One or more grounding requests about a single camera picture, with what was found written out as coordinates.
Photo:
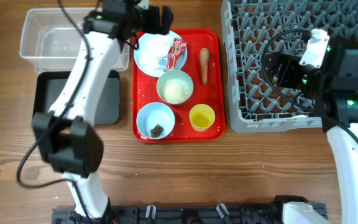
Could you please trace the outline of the white tissue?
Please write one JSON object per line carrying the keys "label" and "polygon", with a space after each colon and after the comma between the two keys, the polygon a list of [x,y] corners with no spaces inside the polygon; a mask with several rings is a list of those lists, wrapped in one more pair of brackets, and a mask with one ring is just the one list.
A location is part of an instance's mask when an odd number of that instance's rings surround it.
{"label": "white tissue", "polygon": [[172,45],[170,35],[145,34],[140,43],[140,65],[153,70],[163,70],[167,64],[167,54]]}

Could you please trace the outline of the red snack wrapper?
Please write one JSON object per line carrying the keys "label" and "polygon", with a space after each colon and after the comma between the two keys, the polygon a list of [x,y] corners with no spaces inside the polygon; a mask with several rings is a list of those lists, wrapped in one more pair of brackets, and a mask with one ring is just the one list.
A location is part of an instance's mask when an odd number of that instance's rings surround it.
{"label": "red snack wrapper", "polygon": [[168,51],[167,54],[167,64],[164,69],[165,72],[173,70],[176,67],[178,63],[178,59],[185,51],[186,46],[187,46],[187,42],[184,41],[183,39],[179,39],[179,38],[173,39],[173,44],[170,47],[170,50]]}

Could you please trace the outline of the orange carrot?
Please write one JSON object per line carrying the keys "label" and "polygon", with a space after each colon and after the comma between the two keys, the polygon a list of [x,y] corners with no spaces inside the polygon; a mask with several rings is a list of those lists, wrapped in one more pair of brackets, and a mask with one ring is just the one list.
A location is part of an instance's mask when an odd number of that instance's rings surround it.
{"label": "orange carrot", "polygon": [[200,69],[201,81],[204,85],[208,83],[208,64],[209,64],[209,50],[202,48],[200,50]]}

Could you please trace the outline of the green bowl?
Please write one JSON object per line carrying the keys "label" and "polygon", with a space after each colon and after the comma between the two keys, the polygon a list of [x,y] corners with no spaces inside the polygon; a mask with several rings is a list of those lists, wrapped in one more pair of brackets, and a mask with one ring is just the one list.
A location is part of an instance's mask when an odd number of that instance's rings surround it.
{"label": "green bowl", "polygon": [[190,99],[190,96],[193,93],[194,90],[194,84],[193,84],[193,80],[191,79],[191,77],[185,73],[184,71],[181,70],[170,70],[165,72],[163,75],[161,75],[158,80],[157,80],[157,93],[158,96],[164,101],[166,102],[163,98],[162,98],[162,87],[165,84],[166,81],[168,80],[173,80],[173,79],[179,79],[184,81],[185,85],[187,86],[187,88],[189,89],[190,95],[188,97],[187,100]]}

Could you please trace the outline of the white rice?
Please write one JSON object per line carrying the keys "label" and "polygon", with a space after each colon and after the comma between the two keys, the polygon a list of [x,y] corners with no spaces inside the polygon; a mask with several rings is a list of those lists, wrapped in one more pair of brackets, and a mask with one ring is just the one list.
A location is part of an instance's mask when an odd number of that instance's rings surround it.
{"label": "white rice", "polygon": [[184,81],[179,79],[168,80],[162,87],[162,98],[171,104],[180,104],[188,99],[189,89]]}

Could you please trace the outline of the light blue bowl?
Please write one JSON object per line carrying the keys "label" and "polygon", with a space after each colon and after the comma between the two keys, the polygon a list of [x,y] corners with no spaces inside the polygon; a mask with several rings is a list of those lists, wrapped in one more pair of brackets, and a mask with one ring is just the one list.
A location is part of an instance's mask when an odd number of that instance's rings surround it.
{"label": "light blue bowl", "polygon": [[[136,117],[136,127],[143,139],[160,140],[167,137],[174,129],[175,115],[172,109],[164,103],[154,102],[143,106]],[[162,132],[152,137],[151,130],[159,125]]]}

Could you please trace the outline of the brown food chunk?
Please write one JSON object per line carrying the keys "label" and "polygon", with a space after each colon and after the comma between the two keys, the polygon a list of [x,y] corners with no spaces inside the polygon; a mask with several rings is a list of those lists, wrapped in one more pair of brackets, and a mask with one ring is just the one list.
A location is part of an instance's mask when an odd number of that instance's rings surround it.
{"label": "brown food chunk", "polygon": [[156,124],[154,128],[150,130],[150,135],[152,138],[158,138],[163,133],[163,127],[159,124]]}

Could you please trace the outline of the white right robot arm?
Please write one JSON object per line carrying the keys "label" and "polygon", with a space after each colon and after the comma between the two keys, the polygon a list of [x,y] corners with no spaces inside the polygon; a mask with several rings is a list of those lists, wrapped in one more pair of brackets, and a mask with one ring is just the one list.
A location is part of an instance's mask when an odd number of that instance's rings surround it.
{"label": "white right robot arm", "polygon": [[263,49],[265,82],[280,93],[300,90],[314,101],[308,111],[320,117],[337,169],[343,223],[358,223],[358,42],[325,30],[303,30],[300,57]]}

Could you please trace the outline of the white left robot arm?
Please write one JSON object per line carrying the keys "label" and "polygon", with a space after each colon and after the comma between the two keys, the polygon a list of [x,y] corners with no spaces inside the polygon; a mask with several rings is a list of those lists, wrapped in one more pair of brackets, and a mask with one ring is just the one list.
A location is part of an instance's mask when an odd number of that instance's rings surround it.
{"label": "white left robot arm", "polygon": [[110,223],[111,204],[98,174],[104,145],[94,130],[96,109],[113,62],[138,32],[167,34],[173,22],[168,6],[148,1],[103,1],[78,30],[76,62],[62,92],[46,112],[36,112],[32,128],[41,158],[61,174],[75,199],[67,219],[73,223]]}

